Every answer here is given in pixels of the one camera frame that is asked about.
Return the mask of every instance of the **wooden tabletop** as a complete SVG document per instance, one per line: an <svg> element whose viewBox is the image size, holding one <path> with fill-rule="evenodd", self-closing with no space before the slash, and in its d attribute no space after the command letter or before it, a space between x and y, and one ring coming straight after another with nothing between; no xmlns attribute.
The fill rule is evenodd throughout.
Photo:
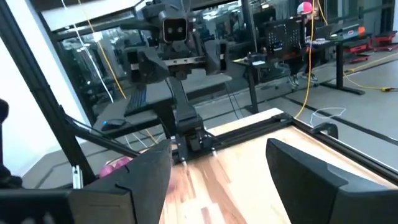
<svg viewBox="0 0 398 224"><path fill-rule="evenodd" d="M209 132L219 135L281 113L271 109ZM390 188L397 186L293 127L173 168L176 189L166 196L164 224L290 223L272 181L266 141L276 138L339 168Z"/></svg>

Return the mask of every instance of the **desk leg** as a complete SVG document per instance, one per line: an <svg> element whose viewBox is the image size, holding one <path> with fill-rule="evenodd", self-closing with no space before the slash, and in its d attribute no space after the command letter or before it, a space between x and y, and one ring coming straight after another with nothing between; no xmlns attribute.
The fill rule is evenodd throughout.
<svg viewBox="0 0 398 224"><path fill-rule="evenodd" d="M356 95L365 94L362 90L357 90L354 88L349 88L344 86L344 47L343 44L336 45L336 84L332 83L321 83L321 86L332 88L335 90L341 90L348 93L354 93Z"/></svg>
<svg viewBox="0 0 398 224"><path fill-rule="evenodd" d="M170 105L163 105L154 108L154 110L160 119L166 138L170 139L171 136L175 136L177 130L175 127L175 118L172 107Z"/></svg>
<svg viewBox="0 0 398 224"><path fill-rule="evenodd" d="M249 93L251 100L251 106L248 106L246 109L250 113L256 114L259 112L259 107L257 105L256 86L254 84L252 68L251 67L247 68L246 73L248 75L248 80L249 80Z"/></svg>

